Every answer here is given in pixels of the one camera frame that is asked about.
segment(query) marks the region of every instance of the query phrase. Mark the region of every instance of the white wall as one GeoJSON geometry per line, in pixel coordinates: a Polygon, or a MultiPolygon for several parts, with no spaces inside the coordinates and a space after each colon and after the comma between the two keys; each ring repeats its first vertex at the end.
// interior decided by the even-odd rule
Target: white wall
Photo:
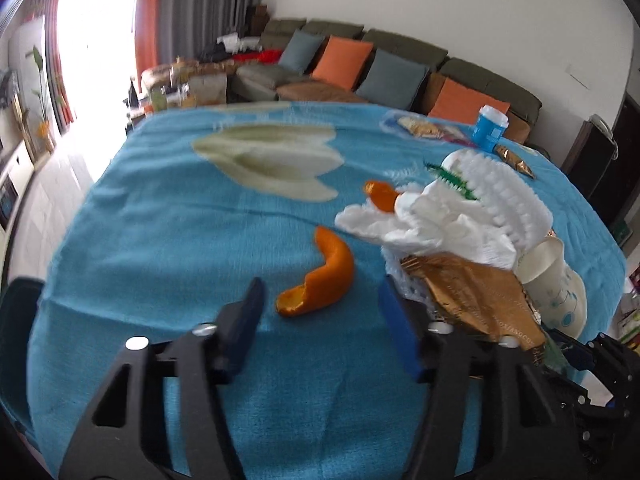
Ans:
{"type": "MultiPolygon", "coordinates": [[[[22,21],[22,13],[20,10],[21,9],[18,9],[18,13],[11,22],[9,22],[8,27],[0,38],[0,70],[9,68],[9,39],[22,21]]],[[[0,110],[0,140],[2,140],[4,150],[11,150],[22,140],[11,107],[6,110],[0,110]]]]}
{"type": "Polygon", "coordinates": [[[556,164],[591,114],[614,123],[625,91],[633,18],[622,0],[264,1],[274,17],[363,23],[429,41],[523,86],[543,103],[530,140],[556,164]]]}

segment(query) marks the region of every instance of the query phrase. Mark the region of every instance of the paper cup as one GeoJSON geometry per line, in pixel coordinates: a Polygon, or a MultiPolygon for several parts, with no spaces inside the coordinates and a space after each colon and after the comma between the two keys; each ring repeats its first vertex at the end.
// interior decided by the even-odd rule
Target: paper cup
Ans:
{"type": "Polygon", "coordinates": [[[584,283],[564,261],[564,244],[547,237],[521,256],[514,270],[548,328],[577,338],[587,323],[584,283]]]}

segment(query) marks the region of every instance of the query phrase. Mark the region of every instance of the gold foil wrapper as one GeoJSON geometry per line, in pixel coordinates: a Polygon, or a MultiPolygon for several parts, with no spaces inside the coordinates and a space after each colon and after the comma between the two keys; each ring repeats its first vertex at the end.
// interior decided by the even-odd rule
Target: gold foil wrapper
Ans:
{"type": "Polygon", "coordinates": [[[463,324],[495,342],[505,335],[514,336],[525,351],[544,346],[545,335],[510,270],[476,264],[451,253],[408,256],[401,265],[427,284],[449,322],[463,324]]]}
{"type": "Polygon", "coordinates": [[[500,144],[496,144],[494,147],[494,153],[498,155],[503,162],[506,162],[518,173],[527,175],[529,178],[536,177],[533,174],[533,171],[531,171],[531,168],[527,165],[527,163],[524,160],[522,160],[518,155],[513,153],[509,148],[505,148],[500,144]]]}

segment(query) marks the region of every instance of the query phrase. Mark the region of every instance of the curtain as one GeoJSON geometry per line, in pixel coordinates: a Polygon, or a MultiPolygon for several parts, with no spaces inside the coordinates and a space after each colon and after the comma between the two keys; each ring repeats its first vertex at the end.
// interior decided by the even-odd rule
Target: curtain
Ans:
{"type": "Polygon", "coordinates": [[[152,16],[148,9],[137,9],[136,23],[138,18],[142,19],[142,16],[148,13],[144,20],[146,29],[156,31],[155,64],[149,64],[145,59],[140,58],[139,68],[171,63],[178,56],[193,58],[208,44],[215,43],[216,38],[223,34],[238,32],[242,36],[248,7],[260,2],[260,0],[153,1],[158,3],[157,14],[152,16]]]}
{"type": "Polygon", "coordinates": [[[62,64],[58,49],[58,0],[25,0],[26,20],[44,16],[44,46],[47,83],[53,105],[53,113],[60,132],[73,122],[62,79],[62,64]]]}
{"type": "Polygon", "coordinates": [[[142,73],[159,64],[158,61],[158,12],[160,0],[136,0],[134,42],[138,91],[142,90],[142,73]]]}

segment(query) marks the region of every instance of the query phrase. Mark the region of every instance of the pillow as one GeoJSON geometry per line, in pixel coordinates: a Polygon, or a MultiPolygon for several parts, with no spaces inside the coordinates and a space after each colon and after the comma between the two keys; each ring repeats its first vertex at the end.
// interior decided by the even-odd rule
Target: pillow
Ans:
{"type": "Polygon", "coordinates": [[[311,77],[351,90],[372,49],[373,43],[331,36],[311,77]]]}
{"type": "Polygon", "coordinates": [[[295,72],[304,73],[323,41],[324,36],[308,34],[302,30],[295,31],[278,64],[295,72]]]}
{"type": "Polygon", "coordinates": [[[524,141],[527,140],[527,137],[529,137],[531,133],[531,126],[529,126],[527,121],[523,121],[513,112],[507,112],[507,118],[509,120],[509,127],[504,131],[502,136],[518,144],[524,144],[524,141]]]}
{"type": "Polygon", "coordinates": [[[408,110],[428,71],[420,63],[379,49],[356,95],[375,104],[408,110]]]}
{"type": "Polygon", "coordinates": [[[509,103],[498,101],[447,78],[428,116],[456,123],[476,124],[480,108],[484,105],[492,106],[503,114],[507,113],[510,106],[509,103]]]}
{"type": "Polygon", "coordinates": [[[434,72],[429,75],[427,88],[424,89],[424,95],[422,96],[422,102],[418,110],[422,115],[429,115],[429,113],[431,113],[446,80],[446,76],[443,76],[440,72],[434,72]]]}

